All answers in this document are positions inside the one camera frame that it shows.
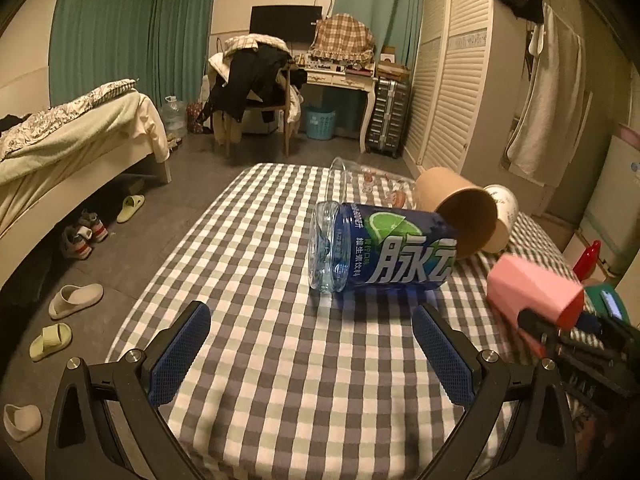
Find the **brown paper cup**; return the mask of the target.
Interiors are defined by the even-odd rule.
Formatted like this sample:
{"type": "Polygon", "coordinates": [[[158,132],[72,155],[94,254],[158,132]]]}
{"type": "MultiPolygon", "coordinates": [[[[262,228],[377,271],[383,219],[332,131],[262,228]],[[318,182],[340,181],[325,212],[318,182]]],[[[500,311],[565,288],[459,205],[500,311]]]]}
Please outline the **brown paper cup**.
{"type": "Polygon", "coordinates": [[[495,232],[498,211],[491,195],[446,167],[427,169],[416,179],[416,208],[437,212],[457,233],[457,259],[475,255],[495,232]]]}

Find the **white desk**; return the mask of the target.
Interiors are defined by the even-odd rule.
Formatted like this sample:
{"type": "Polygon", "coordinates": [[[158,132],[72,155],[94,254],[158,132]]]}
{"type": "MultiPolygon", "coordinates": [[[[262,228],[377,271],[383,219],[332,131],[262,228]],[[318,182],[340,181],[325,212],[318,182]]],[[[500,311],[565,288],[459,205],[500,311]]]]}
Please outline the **white desk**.
{"type": "Polygon", "coordinates": [[[361,154],[365,153],[368,150],[366,144],[367,131],[376,101],[376,79],[374,73],[366,70],[364,72],[362,70],[352,70],[351,68],[330,70],[329,68],[312,66],[307,62],[302,65],[302,69],[307,72],[308,84],[359,91],[367,96],[367,106],[362,115],[358,138],[359,151],[361,154]]]}

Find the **blue labelled plastic bottle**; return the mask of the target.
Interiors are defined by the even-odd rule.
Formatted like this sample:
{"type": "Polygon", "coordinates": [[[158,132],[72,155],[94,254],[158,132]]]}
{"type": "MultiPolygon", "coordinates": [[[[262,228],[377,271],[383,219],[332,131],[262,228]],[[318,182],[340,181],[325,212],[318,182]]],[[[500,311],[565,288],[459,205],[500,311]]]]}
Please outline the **blue labelled plastic bottle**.
{"type": "Polygon", "coordinates": [[[311,215],[309,286],[346,292],[381,286],[435,289],[457,259],[457,232],[436,212],[320,202],[311,215]]]}

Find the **green mat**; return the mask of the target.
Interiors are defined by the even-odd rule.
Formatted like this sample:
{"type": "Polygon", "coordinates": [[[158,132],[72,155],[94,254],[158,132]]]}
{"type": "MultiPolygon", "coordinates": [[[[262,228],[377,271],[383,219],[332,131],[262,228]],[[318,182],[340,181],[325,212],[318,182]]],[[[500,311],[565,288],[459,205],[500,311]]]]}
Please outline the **green mat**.
{"type": "Polygon", "coordinates": [[[585,293],[598,312],[598,315],[618,318],[627,324],[630,323],[630,318],[623,300],[618,296],[618,293],[612,285],[606,283],[587,285],[585,287],[585,293]]]}

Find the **yellow slipper near bed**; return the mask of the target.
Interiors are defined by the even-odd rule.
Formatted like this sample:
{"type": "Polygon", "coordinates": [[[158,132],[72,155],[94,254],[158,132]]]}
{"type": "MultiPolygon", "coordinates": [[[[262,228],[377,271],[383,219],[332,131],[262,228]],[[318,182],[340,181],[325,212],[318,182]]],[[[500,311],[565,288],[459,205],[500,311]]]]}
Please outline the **yellow slipper near bed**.
{"type": "Polygon", "coordinates": [[[128,222],[144,205],[145,197],[140,194],[128,195],[122,201],[122,209],[119,211],[116,221],[118,223],[128,222]]]}

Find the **green curtain left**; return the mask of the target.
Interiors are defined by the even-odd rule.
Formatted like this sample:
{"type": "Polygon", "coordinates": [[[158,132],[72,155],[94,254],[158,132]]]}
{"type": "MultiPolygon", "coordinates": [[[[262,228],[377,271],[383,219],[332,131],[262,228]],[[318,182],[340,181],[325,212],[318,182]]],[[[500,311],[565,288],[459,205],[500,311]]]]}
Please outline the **green curtain left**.
{"type": "Polygon", "coordinates": [[[56,0],[49,42],[53,105],[133,79],[162,105],[200,95],[214,0],[56,0]]]}

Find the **white slipper at edge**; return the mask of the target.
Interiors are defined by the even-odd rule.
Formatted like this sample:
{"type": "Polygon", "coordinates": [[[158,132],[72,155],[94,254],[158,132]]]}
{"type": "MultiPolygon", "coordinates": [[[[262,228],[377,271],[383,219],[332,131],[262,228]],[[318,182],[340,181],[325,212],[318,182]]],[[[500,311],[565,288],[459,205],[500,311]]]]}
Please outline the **white slipper at edge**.
{"type": "Polygon", "coordinates": [[[42,415],[37,405],[18,406],[6,404],[3,409],[3,425],[6,433],[22,442],[36,434],[42,426],[42,415]]]}

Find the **red thermos bottle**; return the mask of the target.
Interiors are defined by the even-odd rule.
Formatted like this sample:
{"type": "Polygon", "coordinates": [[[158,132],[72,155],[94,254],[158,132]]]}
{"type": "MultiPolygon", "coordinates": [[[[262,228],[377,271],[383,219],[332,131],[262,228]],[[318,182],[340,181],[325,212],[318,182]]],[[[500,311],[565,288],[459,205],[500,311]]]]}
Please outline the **red thermos bottle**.
{"type": "Polygon", "coordinates": [[[583,282],[590,278],[599,261],[601,250],[600,240],[595,240],[591,245],[585,248],[578,260],[573,266],[573,272],[579,281],[583,282]]]}

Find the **white louvered wardrobe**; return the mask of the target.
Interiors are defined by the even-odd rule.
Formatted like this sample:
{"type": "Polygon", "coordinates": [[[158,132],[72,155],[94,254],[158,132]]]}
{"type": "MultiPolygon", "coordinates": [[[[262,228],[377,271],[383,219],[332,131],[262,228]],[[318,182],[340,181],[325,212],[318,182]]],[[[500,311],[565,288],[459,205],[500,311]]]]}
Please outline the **white louvered wardrobe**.
{"type": "Polygon", "coordinates": [[[423,0],[404,159],[521,194],[542,185],[506,162],[527,34],[515,0],[423,0]]]}

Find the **grey checkered tablecloth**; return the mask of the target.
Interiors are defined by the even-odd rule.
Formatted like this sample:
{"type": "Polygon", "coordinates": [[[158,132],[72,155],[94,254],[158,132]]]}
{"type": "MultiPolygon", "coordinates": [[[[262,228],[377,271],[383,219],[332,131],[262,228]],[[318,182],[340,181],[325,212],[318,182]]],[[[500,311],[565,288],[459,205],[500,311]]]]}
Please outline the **grey checkered tablecloth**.
{"type": "Polygon", "coordinates": [[[206,209],[145,287],[110,356],[143,348],[191,301],[210,330],[165,408],[209,479],[412,479],[461,416],[414,340],[428,302],[474,346],[528,363],[532,352],[488,304],[495,258],[456,264],[441,288],[369,287],[331,296],[308,284],[319,200],[381,203],[390,187],[345,188],[326,168],[258,164],[206,209]]]}

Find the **bed with beige bedding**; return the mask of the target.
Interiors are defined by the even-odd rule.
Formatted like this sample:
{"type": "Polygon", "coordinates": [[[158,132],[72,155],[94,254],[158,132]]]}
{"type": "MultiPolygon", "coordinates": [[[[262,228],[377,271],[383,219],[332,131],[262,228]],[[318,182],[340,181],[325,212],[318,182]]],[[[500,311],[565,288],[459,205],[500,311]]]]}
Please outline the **bed with beige bedding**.
{"type": "Polygon", "coordinates": [[[170,181],[160,112],[133,79],[101,84],[1,133],[1,281],[58,222],[147,157],[170,181]]]}

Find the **sneaker with red accents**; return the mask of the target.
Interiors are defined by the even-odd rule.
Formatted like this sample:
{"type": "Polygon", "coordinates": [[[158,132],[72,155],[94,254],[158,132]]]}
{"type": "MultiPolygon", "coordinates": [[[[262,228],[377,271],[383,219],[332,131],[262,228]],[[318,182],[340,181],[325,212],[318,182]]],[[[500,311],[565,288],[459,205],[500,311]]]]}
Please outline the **sneaker with red accents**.
{"type": "Polygon", "coordinates": [[[108,231],[95,212],[84,210],[75,224],[66,226],[60,238],[62,256],[66,259],[86,260],[93,251],[92,245],[102,243],[108,231]]]}

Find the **white leaf-print paper cup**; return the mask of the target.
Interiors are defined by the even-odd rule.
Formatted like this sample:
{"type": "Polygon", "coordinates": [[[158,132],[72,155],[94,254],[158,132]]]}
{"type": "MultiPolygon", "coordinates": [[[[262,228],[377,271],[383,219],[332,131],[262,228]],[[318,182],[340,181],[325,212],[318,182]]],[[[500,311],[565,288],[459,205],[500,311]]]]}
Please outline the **white leaf-print paper cup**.
{"type": "Polygon", "coordinates": [[[484,252],[498,254],[509,243],[510,235],[518,218],[518,199],[514,193],[500,184],[485,186],[485,191],[494,199],[497,207],[497,220],[494,234],[483,247],[484,252]]]}

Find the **yellow-green slipper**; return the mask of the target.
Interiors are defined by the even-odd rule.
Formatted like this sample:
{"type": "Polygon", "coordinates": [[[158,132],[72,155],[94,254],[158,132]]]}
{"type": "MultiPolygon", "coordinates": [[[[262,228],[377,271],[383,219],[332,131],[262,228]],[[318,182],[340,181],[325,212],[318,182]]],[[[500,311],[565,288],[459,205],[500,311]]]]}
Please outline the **yellow-green slipper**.
{"type": "Polygon", "coordinates": [[[32,362],[39,362],[67,348],[72,339],[72,329],[66,323],[44,326],[29,346],[29,357],[32,362]]]}

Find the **hanging beige towel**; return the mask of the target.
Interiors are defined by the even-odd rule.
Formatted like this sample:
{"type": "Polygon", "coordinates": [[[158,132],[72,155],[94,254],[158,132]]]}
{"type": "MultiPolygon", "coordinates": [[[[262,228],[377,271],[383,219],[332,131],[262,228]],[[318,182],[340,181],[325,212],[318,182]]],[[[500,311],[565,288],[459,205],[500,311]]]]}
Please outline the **hanging beige towel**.
{"type": "Polygon", "coordinates": [[[580,139],[586,85],[582,36],[544,4],[544,22],[534,29],[528,52],[532,79],[506,148],[511,167],[542,186],[556,188],[580,139]]]}

